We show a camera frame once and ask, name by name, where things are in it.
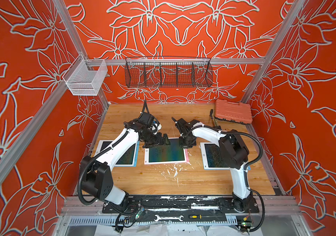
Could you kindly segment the blue tablet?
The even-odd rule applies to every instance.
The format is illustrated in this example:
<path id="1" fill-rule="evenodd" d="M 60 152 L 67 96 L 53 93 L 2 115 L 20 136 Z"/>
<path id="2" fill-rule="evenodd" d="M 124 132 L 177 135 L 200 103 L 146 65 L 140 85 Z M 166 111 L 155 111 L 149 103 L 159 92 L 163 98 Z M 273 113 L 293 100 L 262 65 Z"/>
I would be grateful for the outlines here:
<path id="1" fill-rule="evenodd" d="M 112 140 L 100 140 L 99 145 L 96 149 L 95 155 L 97 155 L 100 151 L 107 148 L 112 143 Z M 123 156 L 118 160 L 115 164 L 115 167 L 136 167 L 138 160 L 138 150 L 139 150 L 139 142 L 133 144 L 127 152 L 123 154 Z"/>
<path id="2" fill-rule="evenodd" d="M 240 145 L 201 143 L 200 148 L 205 170 L 229 170 L 248 162 L 249 151 Z"/>

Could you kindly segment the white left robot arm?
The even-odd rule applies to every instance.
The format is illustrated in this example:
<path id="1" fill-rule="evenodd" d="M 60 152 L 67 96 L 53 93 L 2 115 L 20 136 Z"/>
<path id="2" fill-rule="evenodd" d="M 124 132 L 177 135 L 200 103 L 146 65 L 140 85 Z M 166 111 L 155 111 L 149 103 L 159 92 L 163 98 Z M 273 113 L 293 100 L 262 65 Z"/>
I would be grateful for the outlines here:
<path id="1" fill-rule="evenodd" d="M 77 184 L 80 202 L 89 206 L 97 200 L 109 202 L 126 209 L 129 194 L 115 186 L 112 170 L 120 158 L 138 142 L 143 148 L 170 145 L 167 134 L 159 132 L 159 121 L 149 112 L 144 101 L 140 116 L 124 123 L 118 137 L 95 156 L 86 156 L 80 163 Z"/>

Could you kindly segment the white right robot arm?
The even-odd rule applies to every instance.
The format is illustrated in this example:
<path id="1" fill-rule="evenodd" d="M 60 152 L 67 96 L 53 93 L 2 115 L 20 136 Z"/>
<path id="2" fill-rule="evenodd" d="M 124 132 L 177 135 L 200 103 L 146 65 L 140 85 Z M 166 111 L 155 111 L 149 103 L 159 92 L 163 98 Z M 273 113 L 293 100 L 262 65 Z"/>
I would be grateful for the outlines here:
<path id="1" fill-rule="evenodd" d="M 258 162 L 263 155 L 263 146 L 258 138 L 237 130 L 225 131 L 203 124 L 200 121 L 190 122 L 184 119 L 172 118 L 180 133 L 179 144 L 183 148 L 192 148 L 196 145 L 196 139 L 205 139 L 216 146 L 220 151 L 220 158 L 229 167 L 233 182 L 233 207 L 237 212 L 247 210 L 252 202 L 254 190 L 250 188 L 248 181 L 248 167 Z M 258 156 L 249 161 L 249 150 L 242 137 L 248 137 L 258 146 Z"/>

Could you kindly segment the red plastic tool case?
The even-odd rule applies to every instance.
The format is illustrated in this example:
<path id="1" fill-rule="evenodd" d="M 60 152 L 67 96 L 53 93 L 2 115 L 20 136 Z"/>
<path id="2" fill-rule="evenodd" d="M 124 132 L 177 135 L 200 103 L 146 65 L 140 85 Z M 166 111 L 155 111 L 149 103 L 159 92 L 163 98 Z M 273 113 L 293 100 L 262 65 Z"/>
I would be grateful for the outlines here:
<path id="1" fill-rule="evenodd" d="M 249 104 L 231 102 L 224 99 L 217 99 L 215 101 L 214 117 L 221 121 L 240 124 L 252 123 L 252 112 Z"/>

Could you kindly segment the silver combination wrench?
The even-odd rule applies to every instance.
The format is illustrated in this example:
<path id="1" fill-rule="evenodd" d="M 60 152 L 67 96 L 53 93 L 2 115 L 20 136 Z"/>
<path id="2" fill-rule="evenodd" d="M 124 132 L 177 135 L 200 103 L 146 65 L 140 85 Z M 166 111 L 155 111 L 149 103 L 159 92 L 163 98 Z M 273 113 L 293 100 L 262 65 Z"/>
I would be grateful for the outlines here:
<path id="1" fill-rule="evenodd" d="M 160 216 L 160 215 L 156 214 L 154 221 L 158 222 L 158 221 L 163 221 L 163 220 L 178 220 L 178 221 L 182 222 L 183 219 L 184 219 L 183 215 L 180 215 L 180 216 Z"/>

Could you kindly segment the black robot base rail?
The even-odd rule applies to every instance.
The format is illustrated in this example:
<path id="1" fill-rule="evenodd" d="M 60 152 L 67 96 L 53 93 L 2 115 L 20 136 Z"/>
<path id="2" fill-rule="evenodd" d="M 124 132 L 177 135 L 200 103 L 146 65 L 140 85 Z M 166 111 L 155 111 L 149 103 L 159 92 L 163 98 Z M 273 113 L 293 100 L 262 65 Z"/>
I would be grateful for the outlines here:
<path id="1" fill-rule="evenodd" d="M 130 195 L 128 204 L 136 203 L 147 210 L 213 210 L 239 213 L 229 195 Z"/>

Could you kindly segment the clear plastic wall bin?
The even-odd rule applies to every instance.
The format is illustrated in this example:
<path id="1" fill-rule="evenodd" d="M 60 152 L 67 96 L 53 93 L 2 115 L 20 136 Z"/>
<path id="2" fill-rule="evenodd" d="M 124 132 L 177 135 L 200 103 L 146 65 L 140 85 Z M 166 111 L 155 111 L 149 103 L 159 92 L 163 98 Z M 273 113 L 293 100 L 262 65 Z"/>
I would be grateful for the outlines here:
<path id="1" fill-rule="evenodd" d="M 107 74 L 108 68 L 104 59 L 87 60 L 79 54 L 62 78 L 73 95 L 96 96 Z"/>

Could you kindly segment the yellow handled screwdriver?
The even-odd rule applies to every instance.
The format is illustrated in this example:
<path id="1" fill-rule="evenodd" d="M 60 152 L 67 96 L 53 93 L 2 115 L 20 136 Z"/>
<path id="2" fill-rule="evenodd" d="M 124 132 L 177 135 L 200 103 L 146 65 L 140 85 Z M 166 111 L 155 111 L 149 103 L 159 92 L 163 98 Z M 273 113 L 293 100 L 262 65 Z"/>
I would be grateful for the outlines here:
<path id="1" fill-rule="evenodd" d="M 216 216 L 207 216 L 207 215 L 200 215 L 200 214 L 189 215 L 189 219 L 205 219 L 205 218 L 216 218 Z"/>

